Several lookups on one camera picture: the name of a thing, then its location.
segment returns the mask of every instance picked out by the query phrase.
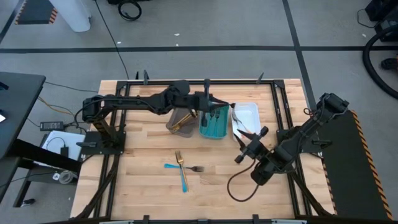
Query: gold fork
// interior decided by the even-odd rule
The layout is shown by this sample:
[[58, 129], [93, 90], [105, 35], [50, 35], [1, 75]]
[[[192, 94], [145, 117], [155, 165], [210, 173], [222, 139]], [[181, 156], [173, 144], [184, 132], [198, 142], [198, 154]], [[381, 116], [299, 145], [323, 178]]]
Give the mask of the gold fork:
[[187, 186], [187, 192], [188, 192], [189, 189], [188, 189], [187, 177], [185, 176], [184, 168], [182, 166], [184, 163], [184, 160], [182, 159], [181, 152], [179, 150], [175, 151], [175, 158], [177, 159], [177, 162], [180, 165], [180, 169], [182, 171], [182, 175], [184, 177], [185, 185]]

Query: wooden table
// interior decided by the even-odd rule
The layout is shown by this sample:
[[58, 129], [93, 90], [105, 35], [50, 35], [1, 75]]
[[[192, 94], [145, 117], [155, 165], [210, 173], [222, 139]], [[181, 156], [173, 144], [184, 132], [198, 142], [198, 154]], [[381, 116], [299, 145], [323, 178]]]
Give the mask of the wooden table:
[[[307, 104], [301, 82], [299, 79], [284, 81], [294, 125], [300, 125], [308, 119], [303, 113]], [[114, 94], [116, 82], [102, 81], [99, 93]], [[133, 86], [131, 95], [147, 96], [164, 88]], [[191, 91], [203, 91], [203, 86], [192, 85]], [[275, 146], [277, 121], [270, 86], [212, 85], [210, 92], [228, 102], [257, 103], [261, 125], [269, 128], [262, 141], [269, 148]], [[278, 96], [283, 108], [279, 91]], [[222, 140], [204, 139], [197, 132], [191, 138], [171, 134], [165, 127], [170, 115], [158, 116], [148, 111], [127, 112], [126, 149], [119, 163], [112, 220], [142, 220], [143, 215], [150, 215], [150, 219], [156, 220], [250, 219], [253, 214], [258, 214], [260, 218], [294, 217], [286, 175], [274, 175], [248, 202], [234, 201], [228, 196], [226, 183], [233, 174], [246, 168], [251, 160], [246, 158], [240, 165], [235, 164], [239, 146], [231, 134]], [[287, 127], [284, 113], [282, 117]], [[231, 123], [228, 133], [232, 133]], [[205, 166], [202, 173], [187, 170], [190, 191], [185, 194], [178, 169], [164, 169], [165, 163], [176, 164], [176, 149], [181, 151], [186, 165]], [[333, 213], [321, 160], [309, 154], [302, 154], [301, 159], [308, 188], [324, 208]], [[102, 161], [103, 156], [93, 156], [83, 164], [71, 217], [83, 210], [98, 188]], [[235, 197], [246, 198], [254, 190], [256, 185], [249, 174], [246, 172], [232, 181], [231, 191]], [[107, 195], [105, 192], [102, 215]], [[298, 194], [298, 200], [303, 213], [301, 194]]]

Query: blue handle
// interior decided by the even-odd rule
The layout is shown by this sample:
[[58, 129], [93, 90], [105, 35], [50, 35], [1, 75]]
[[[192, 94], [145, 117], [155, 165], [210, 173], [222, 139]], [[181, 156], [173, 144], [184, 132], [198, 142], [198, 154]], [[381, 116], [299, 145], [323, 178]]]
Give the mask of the blue handle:
[[187, 185], [185, 185], [184, 176], [182, 175], [182, 168], [180, 169], [182, 192], [187, 192]]
[[180, 168], [178, 165], [172, 165], [172, 164], [164, 164], [165, 168]]

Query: white dish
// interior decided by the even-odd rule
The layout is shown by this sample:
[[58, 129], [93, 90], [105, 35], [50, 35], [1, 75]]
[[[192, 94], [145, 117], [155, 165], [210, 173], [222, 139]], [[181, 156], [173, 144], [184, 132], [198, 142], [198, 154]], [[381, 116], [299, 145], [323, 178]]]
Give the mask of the white dish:
[[236, 103], [234, 110], [236, 117], [243, 123], [242, 125], [240, 122], [236, 122], [232, 118], [232, 112], [231, 112], [232, 131], [235, 135], [237, 135], [237, 137], [239, 137], [242, 140], [247, 140], [246, 137], [242, 136], [242, 134], [238, 131], [238, 129], [247, 133], [256, 133], [256, 134], [260, 133], [261, 124], [260, 124], [259, 109], [257, 107], [257, 104]]

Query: gray floor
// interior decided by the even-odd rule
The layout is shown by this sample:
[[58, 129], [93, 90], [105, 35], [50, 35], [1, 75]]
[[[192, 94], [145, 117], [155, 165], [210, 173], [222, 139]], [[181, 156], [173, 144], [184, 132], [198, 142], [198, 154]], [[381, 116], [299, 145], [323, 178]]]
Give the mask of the gray floor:
[[[12, 25], [0, 49], [103, 48], [113, 47], [100, 14], [91, 0], [83, 0], [93, 18], [88, 32], [77, 34], [61, 15], [52, 25]], [[356, 11], [368, 0], [289, 0], [298, 39], [302, 46], [361, 46], [375, 32], [356, 23]], [[142, 2], [142, 17], [126, 22], [117, 8], [98, 0], [101, 11], [119, 47], [170, 47], [215, 45], [293, 46], [280, 0], [153, 0]], [[17, 0], [0, 0], [0, 29]], [[372, 52], [379, 63], [396, 52]], [[130, 77], [146, 69], [155, 78], [301, 78], [294, 51], [196, 51], [123, 52]], [[369, 78], [361, 52], [304, 52], [305, 64], [315, 98], [332, 91], [346, 98], [356, 110], [368, 140], [382, 185], [395, 218], [398, 218], [398, 152], [394, 136], [398, 128], [398, 102], [382, 92]], [[125, 79], [117, 53], [0, 54], [0, 71], [42, 74], [47, 81], [98, 90], [100, 80]], [[383, 79], [398, 89], [395, 72], [381, 72]], [[92, 96], [45, 85], [41, 97], [49, 103], [77, 111], [82, 100]], [[56, 113], [37, 102], [29, 116], [35, 122], [65, 121], [71, 116]], [[45, 133], [29, 122], [20, 138], [39, 144]], [[25, 174], [18, 170], [15, 179]], [[22, 182], [14, 182], [0, 204], [4, 223], [43, 223], [66, 220], [75, 193], [74, 187], [32, 184], [28, 197], [37, 200], [31, 207], [12, 208]]]

